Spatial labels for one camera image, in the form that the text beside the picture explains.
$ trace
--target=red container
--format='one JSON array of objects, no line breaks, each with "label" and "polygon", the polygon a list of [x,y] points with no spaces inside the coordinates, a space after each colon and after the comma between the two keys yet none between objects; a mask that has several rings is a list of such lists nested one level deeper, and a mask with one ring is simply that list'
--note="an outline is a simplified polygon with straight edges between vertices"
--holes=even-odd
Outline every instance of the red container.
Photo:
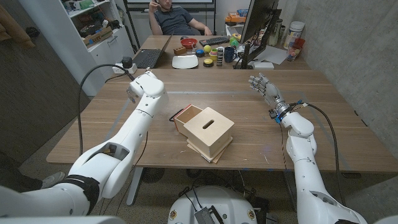
[{"label": "red container", "polygon": [[194,38],[186,38],[181,40],[181,44],[186,48],[186,49],[192,49],[192,47],[196,47],[198,41]]}]

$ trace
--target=computer monitor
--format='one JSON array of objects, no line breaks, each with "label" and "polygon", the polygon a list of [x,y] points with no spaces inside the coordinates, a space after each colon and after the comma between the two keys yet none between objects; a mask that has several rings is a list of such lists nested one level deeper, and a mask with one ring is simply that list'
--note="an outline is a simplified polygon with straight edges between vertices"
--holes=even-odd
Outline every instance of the computer monitor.
[{"label": "computer monitor", "polygon": [[277,20],[279,19],[281,10],[276,9],[279,0],[251,0],[248,16],[244,23],[243,33],[241,37],[241,43],[245,43],[247,40],[256,35],[261,29],[267,28],[266,32],[262,36],[260,46],[249,53],[250,44],[245,45],[245,51],[242,56],[242,63],[240,66],[235,68],[247,69],[248,63],[255,59],[262,51],[266,49],[267,40],[274,30]]}]

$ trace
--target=gray t-shirt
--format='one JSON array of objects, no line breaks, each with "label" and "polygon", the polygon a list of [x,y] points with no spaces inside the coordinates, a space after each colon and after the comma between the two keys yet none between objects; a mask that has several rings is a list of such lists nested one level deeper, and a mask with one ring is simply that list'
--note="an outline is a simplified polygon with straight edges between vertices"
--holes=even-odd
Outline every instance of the gray t-shirt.
[{"label": "gray t-shirt", "polygon": [[163,35],[195,35],[188,25],[193,17],[182,7],[172,7],[169,12],[158,10],[154,14]]}]

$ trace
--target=whiteboard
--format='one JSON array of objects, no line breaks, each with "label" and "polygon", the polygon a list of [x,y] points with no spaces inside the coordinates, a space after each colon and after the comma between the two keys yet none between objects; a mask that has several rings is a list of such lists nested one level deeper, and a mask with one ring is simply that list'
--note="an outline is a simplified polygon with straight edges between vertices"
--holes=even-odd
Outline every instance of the whiteboard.
[{"label": "whiteboard", "polygon": [[[150,3],[151,0],[127,0],[128,3]],[[212,3],[213,0],[173,0],[173,3]]]}]

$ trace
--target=white cable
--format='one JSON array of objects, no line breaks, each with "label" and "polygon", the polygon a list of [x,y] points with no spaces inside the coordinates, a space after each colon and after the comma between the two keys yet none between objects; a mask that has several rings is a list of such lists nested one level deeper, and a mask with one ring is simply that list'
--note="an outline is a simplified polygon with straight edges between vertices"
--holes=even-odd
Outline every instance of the white cable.
[{"label": "white cable", "polygon": [[244,188],[244,181],[243,181],[243,177],[242,177],[242,174],[241,174],[241,171],[240,170],[238,170],[238,172],[239,172],[239,174],[241,175],[241,179],[242,179],[242,183],[243,183],[243,197],[244,197],[244,193],[245,193],[245,188]]}]

